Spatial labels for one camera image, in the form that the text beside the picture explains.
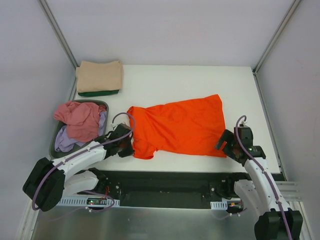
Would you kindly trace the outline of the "orange t shirt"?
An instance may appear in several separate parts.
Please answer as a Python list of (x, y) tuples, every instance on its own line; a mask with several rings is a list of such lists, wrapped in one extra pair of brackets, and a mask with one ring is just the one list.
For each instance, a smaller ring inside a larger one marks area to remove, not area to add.
[(132, 106), (134, 157), (149, 160), (156, 151), (225, 158), (215, 148), (224, 132), (223, 102), (219, 95), (151, 107)]

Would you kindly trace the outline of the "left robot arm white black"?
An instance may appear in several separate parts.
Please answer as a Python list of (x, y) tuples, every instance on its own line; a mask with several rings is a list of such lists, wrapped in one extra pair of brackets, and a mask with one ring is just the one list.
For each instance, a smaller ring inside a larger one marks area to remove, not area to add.
[(69, 155), (38, 160), (22, 187), (32, 200), (32, 209), (47, 212), (63, 197), (85, 191), (105, 195), (109, 189), (107, 176), (92, 165), (114, 155), (131, 156), (132, 135), (133, 130), (121, 123)]

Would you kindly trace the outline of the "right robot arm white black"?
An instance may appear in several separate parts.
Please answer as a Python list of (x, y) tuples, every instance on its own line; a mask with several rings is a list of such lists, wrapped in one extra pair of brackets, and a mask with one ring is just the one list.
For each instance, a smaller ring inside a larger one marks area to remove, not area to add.
[(241, 124), (233, 131), (224, 130), (215, 148), (247, 171), (249, 180), (232, 180), (225, 184), (230, 197), (239, 196), (244, 207), (255, 218), (254, 235), (257, 240), (298, 240), (303, 217), (285, 200), (269, 171), (262, 147), (253, 144), (250, 127)]

